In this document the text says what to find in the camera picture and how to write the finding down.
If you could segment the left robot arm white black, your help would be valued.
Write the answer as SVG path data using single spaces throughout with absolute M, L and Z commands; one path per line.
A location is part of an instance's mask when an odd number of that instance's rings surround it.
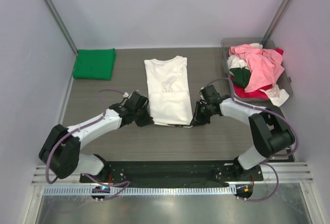
M 105 182 L 111 174 L 110 162 L 97 154 L 86 155 L 81 149 L 100 136 L 135 123 L 138 127 L 154 123 L 149 99 L 134 91 L 124 94 L 120 103 L 106 108 L 100 115 L 80 124 L 54 126 L 39 152 L 45 163 L 45 178 L 49 184 L 79 173 L 91 181 Z

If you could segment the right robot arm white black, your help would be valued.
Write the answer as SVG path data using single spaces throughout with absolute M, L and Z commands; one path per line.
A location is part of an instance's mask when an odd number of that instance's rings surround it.
M 210 123 L 214 115 L 236 119 L 250 127 L 253 145 L 233 160 L 234 177 L 245 180 L 260 163 L 295 143 L 295 135 L 285 121 L 282 111 L 241 102 L 221 96 L 213 85 L 200 90 L 191 126 Z

